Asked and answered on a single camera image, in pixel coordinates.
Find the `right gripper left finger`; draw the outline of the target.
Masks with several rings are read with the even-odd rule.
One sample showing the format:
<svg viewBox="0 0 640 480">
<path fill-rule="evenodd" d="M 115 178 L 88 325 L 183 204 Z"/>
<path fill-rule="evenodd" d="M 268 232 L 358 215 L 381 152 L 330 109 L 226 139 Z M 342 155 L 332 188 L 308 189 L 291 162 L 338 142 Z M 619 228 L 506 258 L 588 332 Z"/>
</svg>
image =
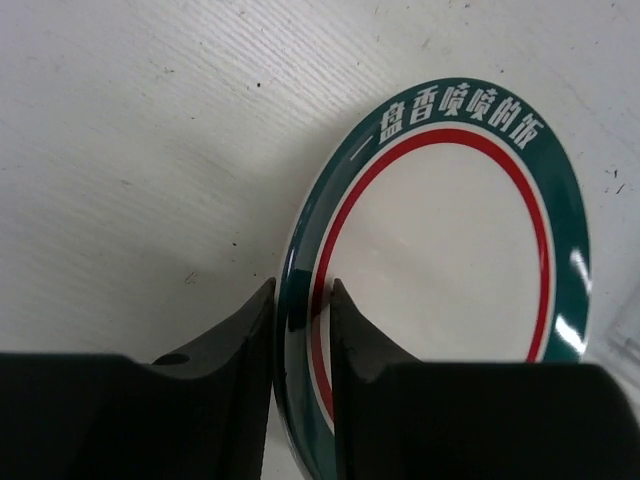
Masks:
<svg viewBox="0 0 640 480">
<path fill-rule="evenodd" d="M 5 479 L 257 479 L 271 396 L 273 280 L 150 364 L 1 357 Z"/>
</svg>

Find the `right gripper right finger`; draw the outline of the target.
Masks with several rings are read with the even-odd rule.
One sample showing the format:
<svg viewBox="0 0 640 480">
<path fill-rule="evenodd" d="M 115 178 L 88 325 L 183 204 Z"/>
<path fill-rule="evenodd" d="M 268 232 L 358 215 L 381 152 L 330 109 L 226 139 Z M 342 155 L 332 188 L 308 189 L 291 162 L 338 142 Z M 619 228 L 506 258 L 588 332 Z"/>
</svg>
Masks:
<svg viewBox="0 0 640 480">
<path fill-rule="evenodd" d="M 639 425 L 601 367 L 423 362 L 330 300 L 341 479 L 635 479 Z"/>
</svg>

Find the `green red rimmed plate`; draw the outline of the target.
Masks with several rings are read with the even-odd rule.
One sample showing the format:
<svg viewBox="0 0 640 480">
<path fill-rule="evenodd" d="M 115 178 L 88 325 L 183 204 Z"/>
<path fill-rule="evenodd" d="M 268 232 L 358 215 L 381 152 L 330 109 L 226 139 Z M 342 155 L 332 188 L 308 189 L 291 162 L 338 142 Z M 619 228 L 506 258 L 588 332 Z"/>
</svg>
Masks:
<svg viewBox="0 0 640 480">
<path fill-rule="evenodd" d="M 336 475 L 329 297 L 421 360 L 579 362 L 592 289 L 570 159 L 528 102 L 446 77 L 395 94 L 350 131 L 286 248 L 275 393 L 310 479 Z"/>
</svg>

